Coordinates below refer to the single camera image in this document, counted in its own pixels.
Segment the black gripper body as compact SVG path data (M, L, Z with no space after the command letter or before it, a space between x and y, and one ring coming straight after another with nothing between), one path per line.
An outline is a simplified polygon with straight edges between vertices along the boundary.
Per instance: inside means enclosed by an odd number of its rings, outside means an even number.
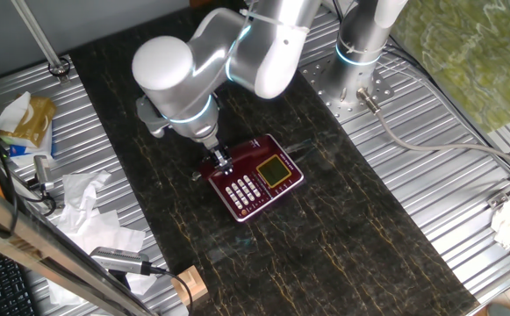
M210 150L210 158L213 164L219 162L223 167L227 162L230 162L230 156L224 147L215 147Z

